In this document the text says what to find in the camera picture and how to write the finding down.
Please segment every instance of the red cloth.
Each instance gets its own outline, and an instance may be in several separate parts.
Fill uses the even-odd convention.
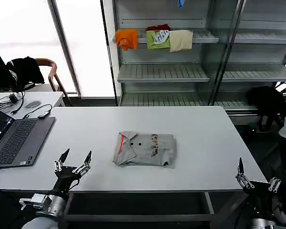
[[[150,27],[146,28],[146,31],[154,31],[154,30],[168,30],[168,31],[171,31],[171,27],[169,27],[168,24],[164,24],[164,25],[150,26]]]

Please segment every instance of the printed graphic on shirt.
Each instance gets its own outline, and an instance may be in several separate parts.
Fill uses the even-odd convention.
[[[152,134],[151,140],[153,142],[153,144],[151,146],[151,148],[152,148],[151,157],[153,157],[153,156],[156,156],[158,154],[158,135]]]
[[[170,35],[168,30],[159,30],[159,31],[155,31],[155,33],[156,34],[153,36],[154,44],[163,44],[164,42],[167,41]]]

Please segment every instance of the blue object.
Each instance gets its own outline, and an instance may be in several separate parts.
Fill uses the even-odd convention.
[[[182,6],[184,5],[185,0],[178,0],[178,6],[179,8],[182,8]]]

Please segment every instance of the folded shirt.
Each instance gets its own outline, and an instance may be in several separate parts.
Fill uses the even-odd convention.
[[[120,166],[170,165],[176,157],[176,140],[173,135],[120,132],[113,162]]]
[[[122,46],[123,50],[138,49],[138,31],[120,30],[116,32],[116,44]]]
[[[168,26],[168,24],[164,25],[156,25],[156,26],[150,26],[146,28],[146,31],[154,31],[154,30],[171,30],[171,27]]]
[[[168,30],[146,31],[147,47],[149,50],[167,49],[170,47]]]
[[[174,30],[170,33],[170,52],[192,49],[193,32],[189,30]]]

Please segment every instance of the beige cloth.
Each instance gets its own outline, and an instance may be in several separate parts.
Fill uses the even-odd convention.
[[[170,31],[170,52],[192,49],[193,32],[189,30]]]

